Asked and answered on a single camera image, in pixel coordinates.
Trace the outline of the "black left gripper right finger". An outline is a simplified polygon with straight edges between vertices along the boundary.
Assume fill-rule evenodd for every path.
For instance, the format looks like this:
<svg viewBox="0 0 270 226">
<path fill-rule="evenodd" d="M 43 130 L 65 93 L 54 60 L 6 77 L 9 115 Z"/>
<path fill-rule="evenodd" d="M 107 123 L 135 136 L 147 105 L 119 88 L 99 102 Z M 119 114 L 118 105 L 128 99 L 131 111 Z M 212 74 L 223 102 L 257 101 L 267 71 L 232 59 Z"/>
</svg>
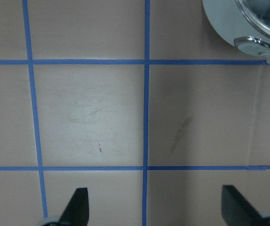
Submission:
<svg viewBox="0 0 270 226">
<path fill-rule="evenodd" d="M 263 217 L 233 185 L 223 185 L 221 214 L 228 226 L 256 226 Z"/>
</svg>

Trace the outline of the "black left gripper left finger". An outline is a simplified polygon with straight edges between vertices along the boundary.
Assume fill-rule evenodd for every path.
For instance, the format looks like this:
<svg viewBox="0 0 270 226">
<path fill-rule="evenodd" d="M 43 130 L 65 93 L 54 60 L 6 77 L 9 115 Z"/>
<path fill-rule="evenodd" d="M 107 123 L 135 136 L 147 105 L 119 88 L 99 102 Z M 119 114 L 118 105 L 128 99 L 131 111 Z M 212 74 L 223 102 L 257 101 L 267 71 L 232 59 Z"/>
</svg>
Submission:
<svg viewBox="0 0 270 226">
<path fill-rule="evenodd" d="M 89 222 L 87 188 L 77 188 L 57 224 L 59 226 L 86 226 Z"/>
</svg>

